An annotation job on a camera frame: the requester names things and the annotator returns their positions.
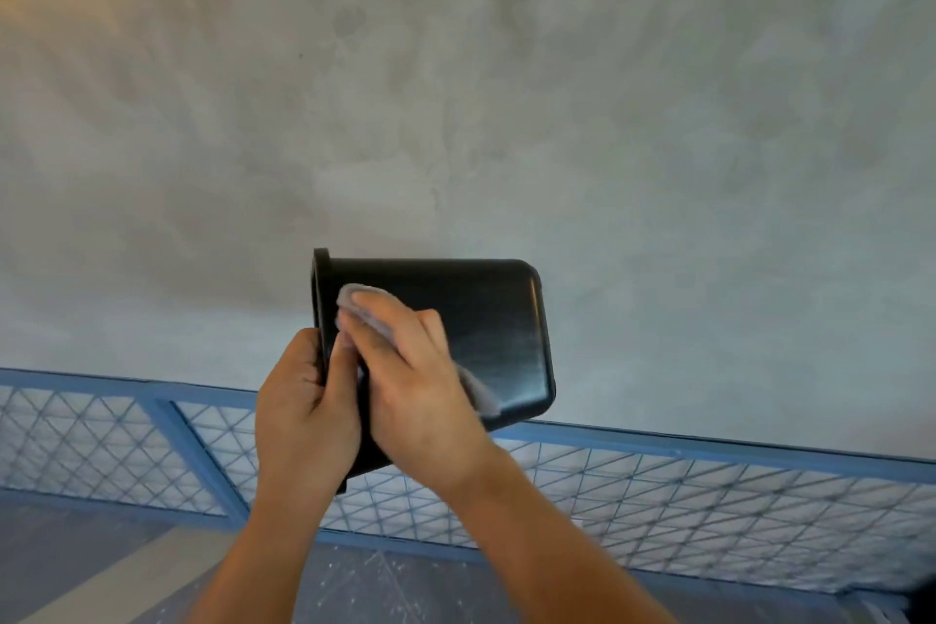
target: black plastic container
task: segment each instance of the black plastic container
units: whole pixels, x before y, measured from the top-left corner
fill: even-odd
[[[452,358],[497,395],[499,429],[545,412],[556,397],[539,275],[520,260],[333,259],[315,250],[312,309],[328,370],[338,291],[348,283],[380,287],[411,309],[442,315]],[[357,385],[363,438],[348,476],[390,464],[371,439],[367,376]]]

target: person's left arm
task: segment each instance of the person's left arm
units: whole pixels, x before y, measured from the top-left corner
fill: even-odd
[[[256,500],[189,624],[288,624],[326,509],[360,446],[357,352],[339,334],[325,386],[318,332],[299,331],[256,398]]]

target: person's right arm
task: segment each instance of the person's right arm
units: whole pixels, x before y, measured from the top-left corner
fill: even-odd
[[[342,328],[370,369],[374,440],[454,511],[521,614],[537,624],[673,624],[661,605],[530,483],[484,431],[449,357],[435,311],[358,292],[399,353],[347,311]]]

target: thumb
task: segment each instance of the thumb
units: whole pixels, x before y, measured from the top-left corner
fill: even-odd
[[[331,349],[322,402],[357,408],[357,349],[345,331],[338,334]]]

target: forearm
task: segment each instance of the forearm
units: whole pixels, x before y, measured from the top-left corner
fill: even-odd
[[[488,462],[447,500],[527,620],[673,622],[539,493],[509,454],[498,449]]]
[[[292,620],[299,578],[318,524],[328,508],[293,513],[262,494],[228,555],[189,615],[189,624]]]

